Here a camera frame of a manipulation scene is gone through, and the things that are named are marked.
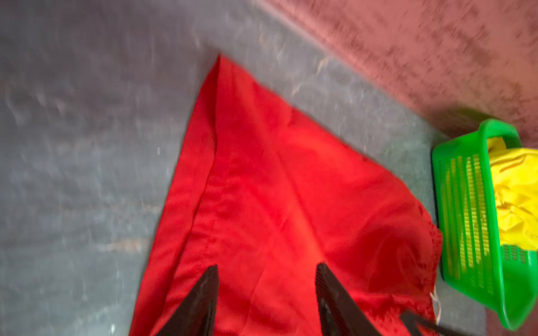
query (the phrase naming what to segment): white string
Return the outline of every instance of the white string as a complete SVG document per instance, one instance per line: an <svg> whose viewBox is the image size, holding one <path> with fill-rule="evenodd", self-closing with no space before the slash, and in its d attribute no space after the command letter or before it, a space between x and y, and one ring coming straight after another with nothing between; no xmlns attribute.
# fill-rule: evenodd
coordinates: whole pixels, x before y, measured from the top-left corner
<svg viewBox="0 0 538 336"><path fill-rule="evenodd" d="M435 304L437 304L437 314L435 314L435 324L439 324L441 321L441 301L439 301L439 297L437 296L437 290L434 286L434 292L430 293L431 301Z"/></svg>

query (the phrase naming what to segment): yellow cloth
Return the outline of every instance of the yellow cloth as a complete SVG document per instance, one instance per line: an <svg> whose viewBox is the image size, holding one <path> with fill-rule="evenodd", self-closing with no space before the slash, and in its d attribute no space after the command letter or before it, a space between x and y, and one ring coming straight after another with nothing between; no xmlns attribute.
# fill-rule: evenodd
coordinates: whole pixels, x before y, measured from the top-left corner
<svg viewBox="0 0 538 336"><path fill-rule="evenodd" d="M501 245L538 250L538 150L487 140Z"/></svg>

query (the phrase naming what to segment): gray floor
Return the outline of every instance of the gray floor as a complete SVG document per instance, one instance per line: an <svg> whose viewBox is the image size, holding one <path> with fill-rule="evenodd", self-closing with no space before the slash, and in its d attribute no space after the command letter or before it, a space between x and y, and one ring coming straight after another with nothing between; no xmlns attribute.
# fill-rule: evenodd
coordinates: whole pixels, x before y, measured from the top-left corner
<svg viewBox="0 0 538 336"><path fill-rule="evenodd" d="M0 11L0 334L126 335L217 52L402 178L434 214L443 137L244 0L8 0ZM439 283L442 321L484 308Z"/></svg>

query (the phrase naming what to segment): green plastic basket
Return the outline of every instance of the green plastic basket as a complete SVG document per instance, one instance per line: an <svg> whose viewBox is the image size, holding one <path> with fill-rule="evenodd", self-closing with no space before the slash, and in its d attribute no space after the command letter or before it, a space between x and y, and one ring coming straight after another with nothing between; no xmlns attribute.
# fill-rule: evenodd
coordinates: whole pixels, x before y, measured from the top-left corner
<svg viewBox="0 0 538 336"><path fill-rule="evenodd" d="M493 137L503 137L507 148L521 147L513 126L490 119L433 151L442 274L450 286L496 311L505 328L517 330L536 302L538 264L536 252L500 245L487 154Z"/></svg>

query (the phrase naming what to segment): red fabric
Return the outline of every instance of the red fabric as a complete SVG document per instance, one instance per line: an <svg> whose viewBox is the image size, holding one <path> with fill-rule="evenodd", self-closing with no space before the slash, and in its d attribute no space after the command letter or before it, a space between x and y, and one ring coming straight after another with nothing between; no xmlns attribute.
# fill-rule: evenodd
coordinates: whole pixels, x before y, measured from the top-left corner
<svg viewBox="0 0 538 336"><path fill-rule="evenodd" d="M155 335L212 264L215 335L321 335L325 261L384 335L434 319L442 238L391 173L220 57L194 106L131 336Z"/></svg>

